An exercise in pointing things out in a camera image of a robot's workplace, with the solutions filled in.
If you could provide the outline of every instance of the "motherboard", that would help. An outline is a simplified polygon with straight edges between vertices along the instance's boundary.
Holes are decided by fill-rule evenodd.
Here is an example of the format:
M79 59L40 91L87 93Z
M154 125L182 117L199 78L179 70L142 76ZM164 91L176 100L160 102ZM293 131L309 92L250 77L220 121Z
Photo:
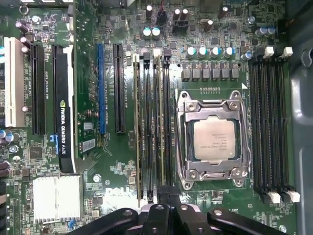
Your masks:
M67 234L164 185L297 234L283 0L21 2L0 3L0 234Z

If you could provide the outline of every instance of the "blue pcie slot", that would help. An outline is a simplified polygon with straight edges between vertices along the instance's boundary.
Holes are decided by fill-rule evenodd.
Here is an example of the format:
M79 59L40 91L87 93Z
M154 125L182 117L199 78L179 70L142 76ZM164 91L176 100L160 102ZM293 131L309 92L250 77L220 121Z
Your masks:
M98 57L98 88L99 88L99 122L100 134L106 132L105 125L105 89L104 89L104 49L101 44L97 44Z

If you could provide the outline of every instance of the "cpu socket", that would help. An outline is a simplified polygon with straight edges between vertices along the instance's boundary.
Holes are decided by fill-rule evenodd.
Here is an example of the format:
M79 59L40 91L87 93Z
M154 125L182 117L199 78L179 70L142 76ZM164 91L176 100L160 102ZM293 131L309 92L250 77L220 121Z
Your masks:
M250 171L246 108L239 91L225 100L195 100L175 91L178 174L185 190L195 181L233 180L242 187Z

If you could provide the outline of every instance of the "barcode sticker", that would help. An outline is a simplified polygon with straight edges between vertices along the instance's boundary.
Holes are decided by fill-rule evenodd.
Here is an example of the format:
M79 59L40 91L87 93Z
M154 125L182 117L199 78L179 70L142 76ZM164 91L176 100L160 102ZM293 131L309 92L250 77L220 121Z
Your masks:
M83 152L86 152L95 147L96 147L96 139L83 142Z
M92 130L93 129L93 124L92 122L84 122L84 130Z

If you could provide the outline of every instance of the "white pci slot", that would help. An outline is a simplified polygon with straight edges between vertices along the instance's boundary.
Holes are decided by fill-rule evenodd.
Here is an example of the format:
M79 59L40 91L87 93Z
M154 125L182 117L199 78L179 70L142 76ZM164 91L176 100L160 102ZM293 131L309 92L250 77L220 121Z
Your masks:
M24 54L16 38L4 38L5 126L24 127Z

